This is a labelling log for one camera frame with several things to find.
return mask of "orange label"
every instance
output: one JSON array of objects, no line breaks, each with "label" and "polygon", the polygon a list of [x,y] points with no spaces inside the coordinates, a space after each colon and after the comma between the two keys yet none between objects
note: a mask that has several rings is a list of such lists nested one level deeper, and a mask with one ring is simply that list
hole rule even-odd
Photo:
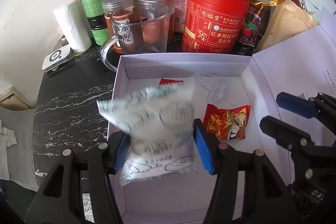
[{"label": "orange label", "polygon": [[209,10],[188,0],[182,50],[229,53],[244,18]]}]

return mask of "cardboard box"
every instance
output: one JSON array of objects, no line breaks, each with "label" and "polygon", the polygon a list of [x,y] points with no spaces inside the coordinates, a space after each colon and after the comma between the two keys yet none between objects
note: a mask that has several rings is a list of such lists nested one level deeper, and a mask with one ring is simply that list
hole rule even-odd
[{"label": "cardboard box", "polygon": [[[278,109],[275,98],[281,91],[294,95],[304,93],[315,97],[322,91],[333,95],[334,82],[325,78],[328,70],[336,81],[336,18],[323,14],[321,25],[292,37],[252,57],[200,54],[160,53],[125,55],[120,58],[112,99],[127,93],[158,85],[161,78],[185,80],[194,73],[226,77],[231,88],[230,102],[223,101],[219,108],[235,108],[250,104],[252,111],[246,127],[245,140],[228,143],[236,150],[252,153],[263,149],[286,184],[294,178],[290,155],[275,140],[263,134],[260,120],[267,115],[282,119],[307,130],[317,144],[330,145],[332,133],[316,120],[307,120],[288,111]],[[203,120],[208,92],[196,88],[195,118]],[[117,131],[109,125],[108,136]],[[216,176],[209,176],[199,160],[198,170],[177,177],[119,184],[119,176],[111,176],[115,199],[125,223],[202,223],[213,192]],[[244,194],[244,174],[239,173],[235,214],[241,214]]]}]

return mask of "red snack package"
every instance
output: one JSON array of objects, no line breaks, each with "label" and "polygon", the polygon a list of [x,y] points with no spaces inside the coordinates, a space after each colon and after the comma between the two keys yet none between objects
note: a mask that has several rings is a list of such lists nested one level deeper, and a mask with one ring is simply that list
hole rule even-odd
[{"label": "red snack package", "polygon": [[167,85],[167,84],[171,84],[171,83],[183,83],[183,81],[175,81],[175,80],[161,78],[161,81],[160,81],[159,85]]},{"label": "red snack package", "polygon": [[218,109],[208,104],[203,125],[206,131],[215,134],[218,140],[244,140],[250,111],[250,105],[235,109]]}]

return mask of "clear plastic object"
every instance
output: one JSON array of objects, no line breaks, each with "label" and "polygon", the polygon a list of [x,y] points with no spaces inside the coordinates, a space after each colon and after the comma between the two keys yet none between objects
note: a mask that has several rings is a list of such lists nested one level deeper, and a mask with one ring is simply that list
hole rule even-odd
[{"label": "clear plastic object", "polygon": [[200,86],[204,89],[206,89],[209,94],[207,95],[207,102],[211,105],[219,105],[221,100],[224,100],[228,102],[229,104],[235,106],[236,104],[230,102],[226,98],[226,92],[227,90],[230,90],[230,87],[228,86],[228,83],[226,82],[224,77],[219,77],[218,80],[214,82],[213,85],[209,86],[206,85],[204,81],[201,81],[201,78],[204,78],[206,76],[200,75],[197,76],[197,82],[200,84]]}]

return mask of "barcode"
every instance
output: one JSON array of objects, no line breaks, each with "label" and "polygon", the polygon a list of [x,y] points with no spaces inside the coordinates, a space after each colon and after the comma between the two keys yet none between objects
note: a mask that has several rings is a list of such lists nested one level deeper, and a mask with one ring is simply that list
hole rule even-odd
[{"label": "barcode", "polygon": [[306,99],[306,96],[305,96],[305,94],[304,94],[304,93],[302,93],[302,94],[301,94],[301,95],[299,95],[298,97],[299,97],[299,98],[301,98],[301,99],[303,99],[303,100],[307,100],[307,99]]}]

